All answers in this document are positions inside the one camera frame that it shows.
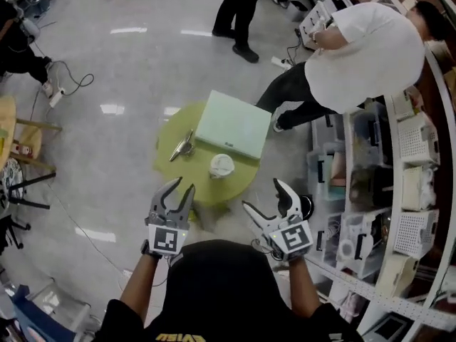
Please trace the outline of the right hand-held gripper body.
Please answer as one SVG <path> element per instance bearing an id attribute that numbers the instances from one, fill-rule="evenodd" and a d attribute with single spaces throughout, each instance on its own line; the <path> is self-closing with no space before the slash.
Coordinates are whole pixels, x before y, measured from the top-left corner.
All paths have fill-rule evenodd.
<path id="1" fill-rule="evenodd" d="M 275 217 L 265 221 L 261 228 L 271 255 L 277 261 L 302 257 L 314 243 L 309 222 L 298 215 L 288 219 Z"/>

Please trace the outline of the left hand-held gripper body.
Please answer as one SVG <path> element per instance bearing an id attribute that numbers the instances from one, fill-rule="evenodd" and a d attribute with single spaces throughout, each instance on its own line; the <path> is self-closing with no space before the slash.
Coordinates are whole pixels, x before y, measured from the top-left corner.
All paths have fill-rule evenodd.
<path id="1" fill-rule="evenodd" d="M 180 253 L 190 229 L 187 216 L 178 215 L 175 221 L 158 212 L 151 212 L 145 223 L 150 253 L 163 256 L 175 256 Z"/>

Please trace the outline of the person's right forearm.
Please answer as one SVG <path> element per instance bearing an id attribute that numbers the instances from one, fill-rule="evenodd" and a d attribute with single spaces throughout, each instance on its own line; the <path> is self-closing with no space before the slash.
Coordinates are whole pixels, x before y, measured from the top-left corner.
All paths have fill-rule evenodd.
<path id="1" fill-rule="evenodd" d="M 289 262 L 289 281 L 292 311 L 301 317 L 310 318 L 321 302 L 304 258 Z"/>

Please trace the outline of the black waste bin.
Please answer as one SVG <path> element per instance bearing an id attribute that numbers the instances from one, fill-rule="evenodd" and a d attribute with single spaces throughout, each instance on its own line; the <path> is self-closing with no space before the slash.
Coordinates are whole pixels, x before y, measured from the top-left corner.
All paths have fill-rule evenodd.
<path id="1" fill-rule="evenodd" d="M 314 202 L 311 195 L 299 195 L 303 220 L 309 220 L 314 213 Z"/>

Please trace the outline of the black wristwatch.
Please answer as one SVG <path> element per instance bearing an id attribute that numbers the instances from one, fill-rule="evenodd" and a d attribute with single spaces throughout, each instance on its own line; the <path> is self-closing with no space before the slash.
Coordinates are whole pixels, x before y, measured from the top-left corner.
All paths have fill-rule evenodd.
<path id="1" fill-rule="evenodd" d="M 161 254 L 150 250 L 149 241 L 147 239 L 145 239 L 144 242 L 142 243 L 141 254 L 142 255 L 148 255 L 148 256 L 152 257 L 153 259 L 156 259 L 156 260 L 161 260 L 161 258 L 162 258 Z"/>

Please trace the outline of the person's beige trousers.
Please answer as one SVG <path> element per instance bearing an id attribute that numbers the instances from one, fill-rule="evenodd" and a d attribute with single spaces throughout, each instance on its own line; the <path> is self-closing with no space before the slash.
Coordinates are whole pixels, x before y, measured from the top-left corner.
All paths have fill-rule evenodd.
<path id="1" fill-rule="evenodd" d="M 223 203 L 211 206 L 195 203 L 192 205 L 189 221 L 190 224 L 195 225 L 198 229 L 212 232 L 218 221 L 230 212 L 229 207 Z"/>

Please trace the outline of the stack of clear storage boxes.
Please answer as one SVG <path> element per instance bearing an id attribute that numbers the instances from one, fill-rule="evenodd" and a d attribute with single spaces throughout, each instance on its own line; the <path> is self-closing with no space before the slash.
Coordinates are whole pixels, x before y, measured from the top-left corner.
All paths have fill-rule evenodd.
<path id="1" fill-rule="evenodd" d="M 386 106 L 372 102 L 311 124 L 310 255 L 359 279 L 380 271 L 393 204 L 393 151 Z"/>

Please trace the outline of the silver metal tool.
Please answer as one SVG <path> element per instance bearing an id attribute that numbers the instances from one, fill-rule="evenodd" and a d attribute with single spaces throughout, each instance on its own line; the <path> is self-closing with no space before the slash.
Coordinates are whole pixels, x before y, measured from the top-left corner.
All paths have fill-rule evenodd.
<path id="1" fill-rule="evenodd" d="M 185 137 L 180 141 L 180 143 L 174 149 L 169 161 L 172 162 L 176 160 L 179 156 L 191 156 L 194 151 L 195 147 L 191 142 L 193 135 L 193 129 L 190 129 Z"/>

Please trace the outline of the person's black t-shirt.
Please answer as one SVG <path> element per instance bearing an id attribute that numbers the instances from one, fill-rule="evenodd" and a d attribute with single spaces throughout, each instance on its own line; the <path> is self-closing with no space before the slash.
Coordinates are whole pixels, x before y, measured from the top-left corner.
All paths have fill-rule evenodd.
<path id="1" fill-rule="evenodd" d="M 221 239 L 186 245 L 172 259 L 152 321 L 108 302 L 93 342 L 363 342 L 331 305 L 304 318 L 282 299 L 265 254 Z"/>

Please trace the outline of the white curved shelf unit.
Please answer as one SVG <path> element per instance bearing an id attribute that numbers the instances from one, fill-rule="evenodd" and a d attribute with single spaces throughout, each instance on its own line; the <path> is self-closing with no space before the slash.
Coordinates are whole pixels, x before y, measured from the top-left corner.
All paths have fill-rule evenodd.
<path id="1" fill-rule="evenodd" d="M 453 0 L 442 0 L 445 2 L 452 14 L 456 14 L 456 4 Z M 405 7 L 400 0 L 391 0 L 393 5 L 401 12 Z M 440 166 L 437 170 L 437 203 L 440 210 L 440 218 L 437 223 L 437 243 L 434 243 L 430 252 L 436 251 L 437 246 L 441 247 L 441 258 L 438 261 L 438 268 L 433 279 L 432 286 L 423 302 L 417 304 L 402 296 L 389 296 L 380 290 L 380 277 L 375 286 L 351 276 L 344 271 L 324 264 L 307 257 L 307 261 L 316 266 L 319 272 L 349 291 L 367 299 L 370 303 L 358 327 L 358 332 L 364 334 L 374 326 L 381 317 L 387 313 L 394 312 L 413 321 L 412 326 L 404 337 L 404 342 L 411 341 L 423 326 L 429 326 L 442 331 L 456 331 L 456 313 L 438 309 L 438 295 L 444 284 L 447 269 L 450 265 L 452 255 L 456 247 L 456 116 L 452 106 L 450 89 L 444 79 L 442 69 L 437 59 L 426 46 L 425 74 L 423 74 L 423 89 L 421 93 L 425 99 L 425 106 L 428 116 L 436 126 L 438 135 L 438 149 L 440 151 Z M 400 166 L 405 163 L 400 159 L 400 141 L 398 138 L 398 121 L 392 117 L 392 98 L 385 98 L 386 108 L 390 116 L 390 127 L 392 130 L 393 157 L 394 163 L 394 191 L 392 207 L 392 223 L 390 226 L 390 237 L 385 249 L 385 257 L 382 260 L 380 275 L 385 274 L 387 261 L 392 255 L 399 255 L 393 251 L 395 236 L 398 233 L 400 222 L 400 203 L 404 189 L 402 170 Z"/>

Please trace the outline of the pale green flat box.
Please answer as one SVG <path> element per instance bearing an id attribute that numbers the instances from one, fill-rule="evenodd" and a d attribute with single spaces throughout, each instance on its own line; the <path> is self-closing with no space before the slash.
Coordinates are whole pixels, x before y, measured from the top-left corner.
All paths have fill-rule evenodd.
<path id="1" fill-rule="evenodd" d="M 270 123 L 270 112 L 212 90 L 199 120 L 195 138 L 259 160 Z"/>

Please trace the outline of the row of white perforated baskets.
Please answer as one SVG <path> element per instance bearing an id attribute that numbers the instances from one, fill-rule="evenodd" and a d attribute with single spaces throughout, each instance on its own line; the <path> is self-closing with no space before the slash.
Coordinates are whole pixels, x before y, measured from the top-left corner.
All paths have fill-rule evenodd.
<path id="1" fill-rule="evenodd" d="M 440 165 L 437 130 L 419 112 L 400 119 L 394 99 L 385 99 L 393 146 L 393 205 L 387 249 L 422 259 L 433 247 L 440 212 L 425 205 L 425 187 L 432 187 Z"/>

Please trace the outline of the blue plastic chair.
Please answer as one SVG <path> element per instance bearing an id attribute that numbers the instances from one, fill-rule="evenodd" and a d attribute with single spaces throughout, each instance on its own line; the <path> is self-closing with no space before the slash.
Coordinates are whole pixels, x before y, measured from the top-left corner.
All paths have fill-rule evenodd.
<path id="1" fill-rule="evenodd" d="M 60 323 L 42 311 L 35 303 L 26 297 L 30 290 L 20 285 L 11 297 L 16 319 L 27 342 L 37 342 L 29 328 L 37 332 L 44 342 L 73 342 L 76 333 L 63 327 Z"/>

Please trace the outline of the black office chair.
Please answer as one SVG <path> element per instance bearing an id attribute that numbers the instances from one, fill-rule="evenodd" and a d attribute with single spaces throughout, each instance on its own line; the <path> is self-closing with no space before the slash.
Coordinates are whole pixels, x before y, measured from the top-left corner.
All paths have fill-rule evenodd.
<path id="1" fill-rule="evenodd" d="M 18 240 L 15 229 L 29 231 L 31 225 L 15 220 L 12 212 L 0 204 L 0 256 L 10 245 L 14 245 L 17 249 L 23 249 L 24 244 Z"/>

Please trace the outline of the round wooden table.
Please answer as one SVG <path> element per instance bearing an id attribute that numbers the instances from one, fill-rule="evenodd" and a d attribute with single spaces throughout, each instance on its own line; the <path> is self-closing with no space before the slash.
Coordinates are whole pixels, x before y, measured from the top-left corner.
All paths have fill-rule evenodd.
<path id="1" fill-rule="evenodd" d="M 16 125 L 24 126 L 18 144 L 29 146 L 32 149 L 32 157 L 13 153 L 15 143 Z M 5 95 L 0 97 L 0 170 L 11 157 L 35 167 L 56 172 L 56 167 L 38 160 L 42 147 L 42 130 L 53 130 L 61 132 L 62 127 L 46 122 L 20 119 L 16 114 L 16 100 L 13 96 Z"/>

